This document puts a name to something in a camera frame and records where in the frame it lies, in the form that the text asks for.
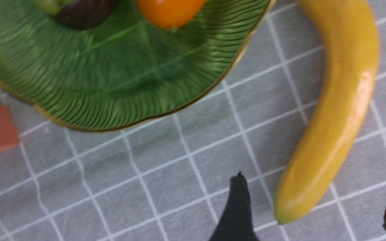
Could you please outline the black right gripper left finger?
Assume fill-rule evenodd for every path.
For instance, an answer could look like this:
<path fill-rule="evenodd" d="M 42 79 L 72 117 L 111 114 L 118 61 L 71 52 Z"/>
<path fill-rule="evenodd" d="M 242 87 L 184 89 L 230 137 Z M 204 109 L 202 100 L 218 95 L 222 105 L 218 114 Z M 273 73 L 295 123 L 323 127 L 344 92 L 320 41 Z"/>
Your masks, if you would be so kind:
<path fill-rule="evenodd" d="M 230 178 L 229 195 L 210 241 L 258 241 L 254 232 L 248 182 L 239 171 Z"/>

